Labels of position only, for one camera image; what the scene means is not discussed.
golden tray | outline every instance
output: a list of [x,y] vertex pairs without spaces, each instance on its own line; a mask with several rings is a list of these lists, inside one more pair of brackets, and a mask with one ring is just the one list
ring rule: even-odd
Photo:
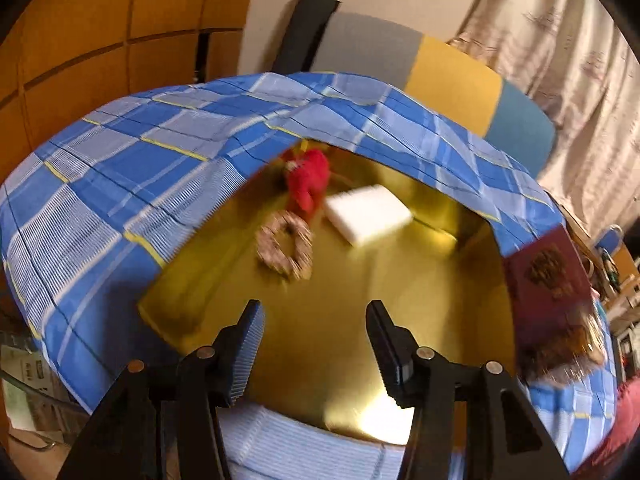
[[413,410],[387,396],[365,330],[382,300],[420,345],[468,365],[497,360],[513,372],[510,300],[489,224],[452,198],[340,148],[327,156],[331,195],[382,184],[413,213],[406,227],[354,248],[318,212],[313,275],[290,282],[262,264],[255,232],[287,203],[274,160],[229,198],[166,266],[140,315],[182,354],[210,344],[250,299],[266,311],[246,396],[318,428],[404,444]]

red fabric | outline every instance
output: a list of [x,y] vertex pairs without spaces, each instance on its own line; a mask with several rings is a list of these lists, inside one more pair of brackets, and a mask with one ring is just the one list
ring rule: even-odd
[[616,402],[616,420],[611,432],[602,441],[600,447],[580,466],[580,473],[605,466],[621,448],[625,447],[640,428],[640,375],[635,376],[618,387]]
[[318,207],[329,183],[329,161],[320,150],[308,150],[296,160],[298,166],[287,175],[287,187],[293,204],[311,214]]

white sponge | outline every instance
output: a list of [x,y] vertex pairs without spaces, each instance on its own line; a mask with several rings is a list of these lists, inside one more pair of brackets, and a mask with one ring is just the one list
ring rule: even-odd
[[360,246],[412,220],[409,209],[384,186],[369,186],[327,197],[325,213],[331,223]]

multicolored headboard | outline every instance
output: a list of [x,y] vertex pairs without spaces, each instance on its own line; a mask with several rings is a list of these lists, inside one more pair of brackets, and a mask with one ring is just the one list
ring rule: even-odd
[[350,12],[335,12],[311,65],[390,83],[509,153],[536,176],[556,136],[538,106],[467,54],[417,30]]

bright light spot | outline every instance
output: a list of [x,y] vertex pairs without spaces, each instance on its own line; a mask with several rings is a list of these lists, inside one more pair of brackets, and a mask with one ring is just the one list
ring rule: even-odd
[[404,445],[413,417],[413,408],[403,410],[386,392],[381,392],[362,412],[360,429],[373,438]]

